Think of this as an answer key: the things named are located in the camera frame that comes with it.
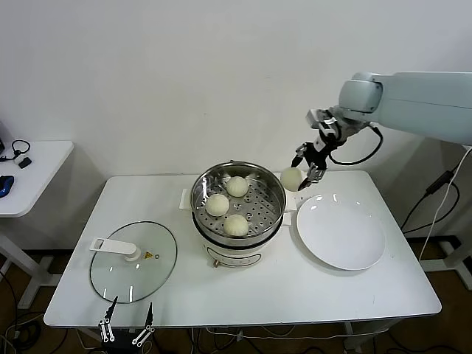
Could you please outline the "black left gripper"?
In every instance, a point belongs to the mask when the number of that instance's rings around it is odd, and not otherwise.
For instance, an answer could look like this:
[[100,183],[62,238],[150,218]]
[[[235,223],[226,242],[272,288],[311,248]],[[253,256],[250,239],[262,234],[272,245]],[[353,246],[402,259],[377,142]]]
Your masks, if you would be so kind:
[[111,317],[117,304],[118,296],[114,298],[112,304],[108,307],[104,317],[99,320],[98,328],[101,335],[101,347],[106,353],[110,354],[136,354],[139,352],[137,345],[143,345],[150,335],[154,332],[153,327],[153,303],[148,307],[145,326],[136,336],[128,330],[112,330]]

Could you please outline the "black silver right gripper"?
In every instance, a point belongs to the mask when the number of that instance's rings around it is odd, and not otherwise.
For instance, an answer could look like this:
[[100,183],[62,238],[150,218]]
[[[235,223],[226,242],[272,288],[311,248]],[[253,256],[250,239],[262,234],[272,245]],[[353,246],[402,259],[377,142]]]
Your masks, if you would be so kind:
[[305,159],[309,169],[305,179],[298,187],[298,191],[318,184],[327,168],[329,154],[339,146],[340,130],[337,125],[320,125],[318,135],[312,142],[305,142],[296,149],[296,155],[291,161],[292,167],[298,167]]

